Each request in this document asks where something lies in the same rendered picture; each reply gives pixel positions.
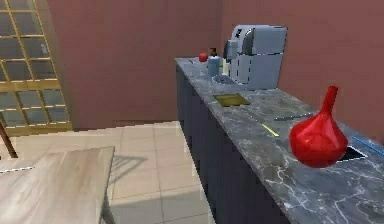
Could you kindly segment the pale wooden table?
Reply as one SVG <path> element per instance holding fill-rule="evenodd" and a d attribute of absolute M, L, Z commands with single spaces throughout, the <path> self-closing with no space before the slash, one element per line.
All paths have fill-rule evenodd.
<path fill-rule="evenodd" d="M 116 224 L 112 146 L 0 161 L 0 224 Z"/>

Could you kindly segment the yellow framed glass door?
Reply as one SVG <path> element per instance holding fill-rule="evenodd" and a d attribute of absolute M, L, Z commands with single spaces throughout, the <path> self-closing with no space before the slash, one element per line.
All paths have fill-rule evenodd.
<path fill-rule="evenodd" d="M 10 136 L 72 129 L 38 0 L 0 0 L 0 124 Z"/>

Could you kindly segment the dark marble kitchen counter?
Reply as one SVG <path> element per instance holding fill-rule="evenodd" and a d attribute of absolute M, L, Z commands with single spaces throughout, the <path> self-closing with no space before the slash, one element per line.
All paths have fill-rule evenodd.
<path fill-rule="evenodd" d="M 343 125 L 366 158 L 309 168 L 289 144 L 302 118 L 274 120 L 309 105 L 279 89 L 218 84 L 195 58 L 177 59 L 176 79 L 178 119 L 216 224 L 384 224 L 384 146 Z M 250 104 L 214 98 L 236 93 Z"/>

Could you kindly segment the blue soap dispenser bottle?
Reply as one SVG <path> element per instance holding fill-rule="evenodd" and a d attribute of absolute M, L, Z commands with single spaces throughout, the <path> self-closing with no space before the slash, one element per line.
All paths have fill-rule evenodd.
<path fill-rule="evenodd" d="M 219 74 L 220 57 L 215 48 L 211 49 L 211 54 L 208 57 L 208 75 L 214 77 Z"/>

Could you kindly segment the yellow square sink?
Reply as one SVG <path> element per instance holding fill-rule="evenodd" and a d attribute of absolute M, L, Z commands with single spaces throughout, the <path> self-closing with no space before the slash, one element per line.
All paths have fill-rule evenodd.
<path fill-rule="evenodd" d="M 250 102 L 246 100 L 239 93 L 236 94 L 222 94 L 214 95 L 214 98 L 220 103 L 222 107 L 249 105 Z"/>

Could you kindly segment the red vase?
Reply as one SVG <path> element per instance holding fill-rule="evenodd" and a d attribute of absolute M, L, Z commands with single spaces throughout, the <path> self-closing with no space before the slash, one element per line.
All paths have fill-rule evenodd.
<path fill-rule="evenodd" d="M 348 140 L 332 117 L 337 93 L 338 87 L 330 86 L 320 111 L 297 123 L 290 131 L 291 151 L 308 167 L 329 167 L 346 153 Z"/>

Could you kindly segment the grey coffee machine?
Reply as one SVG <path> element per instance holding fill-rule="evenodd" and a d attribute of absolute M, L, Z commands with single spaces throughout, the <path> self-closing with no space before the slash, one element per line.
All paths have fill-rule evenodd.
<path fill-rule="evenodd" d="M 237 25 L 224 47 L 228 75 L 249 91 L 275 89 L 287 31 L 277 25 Z"/>

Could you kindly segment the grey knife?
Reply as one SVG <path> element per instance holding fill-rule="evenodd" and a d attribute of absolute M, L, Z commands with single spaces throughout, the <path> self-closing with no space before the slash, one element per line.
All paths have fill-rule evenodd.
<path fill-rule="evenodd" d="M 313 116 L 313 113 L 304 113 L 304 114 L 295 114 L 295 115 L 286 115 L 286 116 L 279 116 L 275 117 L 275 121 L 287 121 L 287 120 L 293 120 L 293 119 L 299 119 L 304 117 L 311 117 Z"/>

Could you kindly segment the black square plate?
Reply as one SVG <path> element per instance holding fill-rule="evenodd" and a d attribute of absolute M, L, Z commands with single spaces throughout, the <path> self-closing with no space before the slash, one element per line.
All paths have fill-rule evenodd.
<path fill-rule="evenodd" d="M 345 154 L 338 160 L 338 163 L 357 160 L 357 159 L 363 159 L 363 158 L 366 158 L 366 155 L 364 153 L 362 153 L 361 151 L 359 151 L 353 146 L 348 146 Z"/>

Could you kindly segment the grey bowl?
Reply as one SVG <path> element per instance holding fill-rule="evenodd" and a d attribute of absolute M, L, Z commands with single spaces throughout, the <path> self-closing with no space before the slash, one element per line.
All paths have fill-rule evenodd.
<path fill-rule="evenodd" d="M 216 75 L 212 78 L 212 80 L 222 85 L 236 85 L 236 82 L 226 75 Z"/>

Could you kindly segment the yellow pencil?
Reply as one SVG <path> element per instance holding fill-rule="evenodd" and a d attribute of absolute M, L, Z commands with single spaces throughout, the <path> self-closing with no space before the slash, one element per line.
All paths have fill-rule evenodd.
<path fill-rule="evenodd" d="M 270 127 L 268 127 L 266 124 L 261 124 L 268 132 L 270 132 L 274 137 L 279 137 L 279 134 L 272 130 Z"/>

